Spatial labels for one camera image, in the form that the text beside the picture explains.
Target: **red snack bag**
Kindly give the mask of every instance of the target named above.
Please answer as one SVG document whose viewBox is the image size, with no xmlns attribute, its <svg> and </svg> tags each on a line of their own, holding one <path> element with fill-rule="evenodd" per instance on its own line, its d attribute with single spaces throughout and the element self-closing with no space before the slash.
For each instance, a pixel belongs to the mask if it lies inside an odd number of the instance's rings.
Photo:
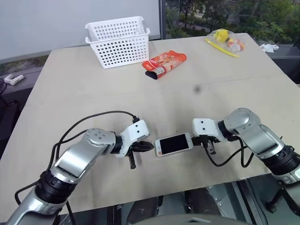
<svg viewBox="0 0 300 225">
<path fill-rule="evenodd" d="M 186 59 L 185 54 L 168 51 L 149 61 L 143 62 L 142 66 L 147 70 L 146 75 L 156 80 L 177 67 Z"/>
</svg>

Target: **wooden table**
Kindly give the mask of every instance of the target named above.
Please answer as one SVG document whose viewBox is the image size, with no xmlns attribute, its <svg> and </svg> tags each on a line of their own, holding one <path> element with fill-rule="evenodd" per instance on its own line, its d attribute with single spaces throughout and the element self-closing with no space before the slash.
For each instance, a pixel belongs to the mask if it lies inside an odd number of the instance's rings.
<svg viewBox="0 0 300 225">
<path fill-rule="evenodd" d="M 154 141 L 192 133 L 193 118 L 221 120 L 247 107 L 299 152 L 299 88 L 249 35 L 243 36 L 247 47 L 238 59 L 204 37 L 149 42 L 151 58 L 168 50 L 187 55 L 186 62 L 159 80 L 147 77 L 141 63 L 104 70 L 89 46 L 52 51 L 0 161 L 0 222 L 17 207 L 14 192 L 46 169 L 54 143 L 76 121 L 94 113 L 126 110 L 138 115 L 149 126 L 147 140 Z M 93 127 L 119 133 L 130 124 L 127 115 L 105 115 L 85 121 L 70 136 Z M 224 161 L 237 149 L 237 143 L 216 144 L 215 160 Z M 100 157 L 70 196 L 73 211 L 269 173 L 257 158 L 246 169 L 239 156 L 215 167 L 201 147 L 162 158 L 151 150 L 135 153 L 135 159 L 137 168 L 131 170 L 127 157 Z"/>
</svg>

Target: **cable connector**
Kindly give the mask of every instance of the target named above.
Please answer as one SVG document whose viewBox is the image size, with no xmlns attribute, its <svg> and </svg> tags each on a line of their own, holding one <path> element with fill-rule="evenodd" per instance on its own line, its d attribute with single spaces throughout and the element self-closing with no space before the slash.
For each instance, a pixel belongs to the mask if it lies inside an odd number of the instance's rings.
<svg viewBox="0 0 300 225">
<path fill-rule="evenodd" d="M 140 121 L 140 118 L 138 118 L 137 116 L 133 116 L 132 118 L 133 118 L 132 123 L 136 123 Z"/>
</svg>

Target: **yellow object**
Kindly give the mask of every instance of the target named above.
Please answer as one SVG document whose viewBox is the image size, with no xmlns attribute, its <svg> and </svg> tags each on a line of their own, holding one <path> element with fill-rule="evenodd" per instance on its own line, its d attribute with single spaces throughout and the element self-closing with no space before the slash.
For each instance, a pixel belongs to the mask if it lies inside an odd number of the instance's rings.
<svg viewBox="0 0 300 225">
<path fill-rule="evenodd" d="M 229 32 L 225 29 L 218 29 L 214 34 L 214 39 L 220 42 L 225 42 L 229 38 Z"/>
<path fill-rule="evenodd" d="M 220 50 L 220 51 L 222 51 L 222 52 L 224 52 L 224 53 L 226 53 L 226 54 L 228 54 L 228 55 L 231 55 L 231 56 L 236 57 L 236 58 L 240 57 L 239 55 L 233 54 L 232 52 L 230 52 L 230 51 L 228 51 L 228 50 L 222 48 L 221 46 L 219 46 L 219 45 L 213 43 L 213 42 L 210 41 L 208 38 L 206 38 L 205 41 L 206 41 L 207 43 L 211 44 L 212 46 L 214 46 L 215 48 L 217 48 L 218 50 Z"/>
</svg>

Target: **white phone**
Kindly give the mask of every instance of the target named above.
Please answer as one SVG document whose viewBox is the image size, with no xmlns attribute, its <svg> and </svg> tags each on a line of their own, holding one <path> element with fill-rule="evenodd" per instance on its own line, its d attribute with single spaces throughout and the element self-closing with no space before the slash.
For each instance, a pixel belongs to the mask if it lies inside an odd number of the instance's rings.
<svg viewBox="0 0 300 225">
<path fill-rule="evenodd" d="M 193 147 L 189 133 L 165 137 L 155 141 L 155 150 L 158 157 L 193 149 Z"/>
</svg>

